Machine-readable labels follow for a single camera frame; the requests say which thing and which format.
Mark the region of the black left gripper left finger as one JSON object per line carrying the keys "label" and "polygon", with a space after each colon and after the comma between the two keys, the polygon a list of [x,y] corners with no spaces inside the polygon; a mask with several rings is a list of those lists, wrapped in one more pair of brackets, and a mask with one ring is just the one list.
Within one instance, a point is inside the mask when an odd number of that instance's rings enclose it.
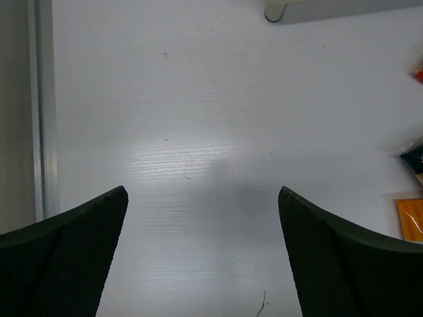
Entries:
{"label": "black left gripper left finger", "polygon": [[118,186],[2,234],[1,315],[95,316],[127,208]]}

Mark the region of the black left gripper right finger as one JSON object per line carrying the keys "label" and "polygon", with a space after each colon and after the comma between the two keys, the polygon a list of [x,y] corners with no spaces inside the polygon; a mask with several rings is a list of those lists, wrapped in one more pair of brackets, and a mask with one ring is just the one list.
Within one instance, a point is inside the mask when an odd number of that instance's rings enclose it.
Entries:
{"label": "black left gripper right finger", "polygon": [[278,209],[303,316],[422,315],[422,245],[347,221],[287,187]]}

